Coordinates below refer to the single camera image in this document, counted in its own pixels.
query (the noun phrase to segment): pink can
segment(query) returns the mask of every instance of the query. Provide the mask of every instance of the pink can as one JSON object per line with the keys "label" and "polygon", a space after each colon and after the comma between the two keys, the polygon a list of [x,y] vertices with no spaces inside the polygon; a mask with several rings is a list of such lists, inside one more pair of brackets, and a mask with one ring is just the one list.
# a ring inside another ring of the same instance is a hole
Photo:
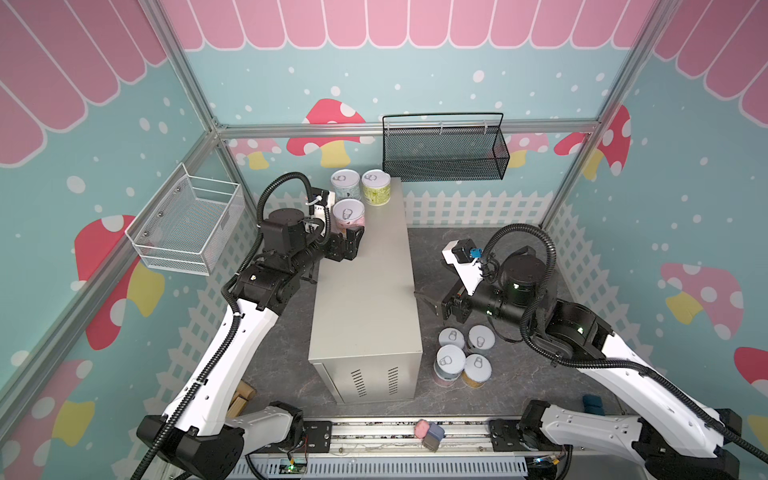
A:
{"label": "pink can", "polygon": [[336,226],[339,231],[346,234],[346,229],[350,227],[364,227],[366,206],[360,200],[354,198],[345,198],[339,200],[333,206],[333,218],[336,220]]}

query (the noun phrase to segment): yellow can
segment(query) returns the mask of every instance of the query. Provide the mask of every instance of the yellow can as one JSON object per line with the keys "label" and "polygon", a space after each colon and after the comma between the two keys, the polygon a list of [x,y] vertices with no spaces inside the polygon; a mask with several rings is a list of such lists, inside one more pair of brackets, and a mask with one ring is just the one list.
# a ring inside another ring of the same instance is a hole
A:
{"label": "yellow can", "polygon": [[379,206],[389,202],[391,177],[383,170],[368,170],[362,175],[362,194],[369,205]]}

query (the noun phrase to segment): mushroom illustration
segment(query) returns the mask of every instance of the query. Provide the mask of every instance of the mushroom illustration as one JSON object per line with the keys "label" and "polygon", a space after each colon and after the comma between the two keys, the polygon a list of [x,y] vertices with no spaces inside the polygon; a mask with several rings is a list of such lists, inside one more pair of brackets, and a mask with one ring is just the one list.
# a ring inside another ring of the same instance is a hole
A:
{"label": "mushroom illustration", "polygon": [[[78,279],[72,289],[85,284],[114,245],[123,237],[123,229],[132,216],[115,215],[88,224],[74,239],[74,259]],[[137,258],[112,290],[94,319],[85,329],[88,345],[94,350],[105,349],[118,337],[123,324],[128,300],[136,304],[143,316],[149,316],[160,301],[165,289],[165,277],[150,271]]]}
{"label": "mushroom illustration", "polygon": [[715,333],[728,340],[741,326],[744,301],[736,277],[728,270],[708,266],[665,263],[659,282],[671,285],[680,293],[667,298],[667,306],[681,323],[689,325],[702,311],[707,312]]}
{"label": "mushroom illustration", "polygon": [[746,422],[750,425],[752,432],[760,440],[760,443],[763,444],[763,448],[768,449],[768,417],[749,415],[746,418]]}
{"label": "mushroom illustration", "polygon": [[[366,121],[354,108],[338,100],[319,100],[302,121],[304,124],[362,124]],[[291,138],[287,149],[297,157],[310,154],[318,148],[323,151],[320,165],[326,168],[341,168],[349,165],[349,155],[344,149],[345,141],[372,144],[373,137],[321,137]]]}
{"label": "mushroom illustration", "polygon": [[239,165],[245,165],[248,159],[248,167],[251,170],[263,170],[270,167],[270,163],[264,158],[263,152],[271,154],[283,153],[283,150],[272,138],[239,138],[230,140],[227,145]]}
{"label": "mushroom illustration", "polygon": [[42,477],[52,439],[60,439],[71,447],[80,442],[93,419],[96,405],[93,402],[69,402],[67,398],[92,368],[91,360],[82,359],[69,360],[58,367],[11,438],[2,446],[6,480],[38,480]]}
{"label": "mushroom illustration", "polygon": [[[627,164],[627,156],[629,155],[629,147],[632,140],[631,135],[632,124],[629,110],[621,105],[608,130],[603,134],[597,148],[587,160],[587,164],[582,172],[584,177],[595,181],[598,177],[598,166],[603,158],[608,162],[608,166],[614,176],[620,174],[624,169],[624,165]],[[581,144],[584,143],[586,137],[586,134],[578,132],[570,134],[554,146],[554,152],[561,156],[575,154],[581,148]]]}
{"label": "mushroom illustration", "polygon": [[733,363],[751,386],[768,396],[768,352],[742,346],[733,354]]}
{"label": "mushroom illustration", "polygon": [[525,165],[525,155],[529,151],[543,154],[549,150],[549,139],[546,134],[512,134],[507,136],[509,149],[509,165],[507,168],[518,168]]}

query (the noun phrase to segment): white lid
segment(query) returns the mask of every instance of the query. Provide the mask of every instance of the white lid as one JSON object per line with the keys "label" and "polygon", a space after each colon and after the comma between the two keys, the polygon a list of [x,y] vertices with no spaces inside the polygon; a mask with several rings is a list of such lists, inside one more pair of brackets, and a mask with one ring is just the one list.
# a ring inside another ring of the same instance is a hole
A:
{"label": "white lid", "polygon": [[485,382],[491,378],[491,363],[484,356],[473,353],[466,359],[464,373],[470,380]]}
{"label": "white lid", "polygon": [[345,198],[333,205],[333,216],[339,220],[352,222],[362,217],[365,212],[366,206],[354,198]]}
{"label": "white lid", "polygon": [[382,188],[389,185],[390,176],[384,170],[368,170],[362,175],[362,184],[371,188]]}
{"label": "white lid", "polygon": [[360,181],[360,174],[355,172],[354,170],[350,170],[349,168],[345,168],[343,170],[338,170],[337,172],[334,172],[331,176],[331,184],[334,187],[351,187],[353,185],[357,185],[357,182]]}
{"label": "white lid", "polygon": [[475,325],[469,329],[469,342],[479,349],[487,350],[496,343],[496,335],[485,325]]}
{"label": "white lid", "polygon": [[437,364],[440,369],[449,375],[460,373],[464,369],[466,357],[462,349],[456,345],[446,345],[437,351]]}
{"label": "white lid", "polygon": [[437,341],[441,346],[456,345],[460,349],[464,348],[464,334],[455,328],[443,329],[437,337]]}

